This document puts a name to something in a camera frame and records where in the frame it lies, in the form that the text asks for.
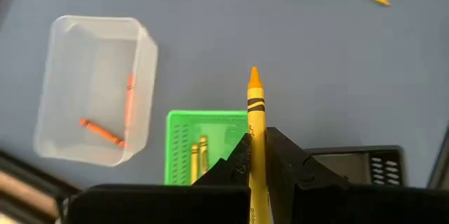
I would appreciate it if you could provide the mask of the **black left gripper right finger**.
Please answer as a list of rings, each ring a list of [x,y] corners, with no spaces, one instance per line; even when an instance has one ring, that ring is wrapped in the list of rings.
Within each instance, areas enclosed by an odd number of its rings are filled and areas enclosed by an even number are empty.
[[[353,184],[278,129],[266,137],[275,224],[449,224],[448,191]]]

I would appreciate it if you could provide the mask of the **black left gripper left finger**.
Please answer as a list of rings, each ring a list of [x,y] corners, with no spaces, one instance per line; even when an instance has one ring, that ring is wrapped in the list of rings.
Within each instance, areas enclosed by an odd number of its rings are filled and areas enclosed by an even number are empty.
[[[248,224],[250,136],[193,185],[96,185],[68,204],[67,224]]]

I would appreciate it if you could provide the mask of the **red orange crayon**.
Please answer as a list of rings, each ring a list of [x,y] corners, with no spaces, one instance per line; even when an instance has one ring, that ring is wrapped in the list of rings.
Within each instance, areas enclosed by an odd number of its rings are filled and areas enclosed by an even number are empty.
[[[89,119],[80,119],[79,123],[85,129],[88,129],[89,131],[101,136],[105,140],[108,140],[109,142],[114,143],[119,147],[124,148],[128,146],[127,142],[123,138],[117,136],[114,133],[111,133],[107,129],[104,129],[103,127],[97,125]]]
[[[134,94],[135,77],[131,73],[128,79],[127,89],[126,89],[126,106],[125,106],[125,117],[124,117],[124,136],[127,138],[129,133],[131,113],[133,106],[133,94]]]

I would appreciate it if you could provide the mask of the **black plastic basket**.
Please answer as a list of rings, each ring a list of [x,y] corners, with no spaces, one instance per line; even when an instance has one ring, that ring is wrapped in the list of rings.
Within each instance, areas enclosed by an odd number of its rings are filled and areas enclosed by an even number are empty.
[[[351,183],[406,186],[403,149],[398,145],[326,147],[306,150]]]

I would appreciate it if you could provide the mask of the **green plastic basket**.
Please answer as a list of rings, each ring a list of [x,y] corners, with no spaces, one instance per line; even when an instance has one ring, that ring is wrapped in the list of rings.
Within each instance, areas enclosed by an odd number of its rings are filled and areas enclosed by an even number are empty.
[[[244,110],[172,110],[166,117],[166,159],[164,183],[190,185],[191,147],[208,137],[208,169],[226,159],[247,132]]]

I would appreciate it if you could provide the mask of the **clear plastic bin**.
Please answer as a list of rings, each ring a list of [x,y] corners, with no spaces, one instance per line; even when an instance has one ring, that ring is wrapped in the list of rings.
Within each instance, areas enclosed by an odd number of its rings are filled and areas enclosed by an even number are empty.
[[[134,18],[65,15],[51,25],[34,130],[41,157],[116,166],[147,144],[158,46]],[[128,137],[126,89],[135,77]],[[80,125],[89,119],[123,138],[119,147]]]

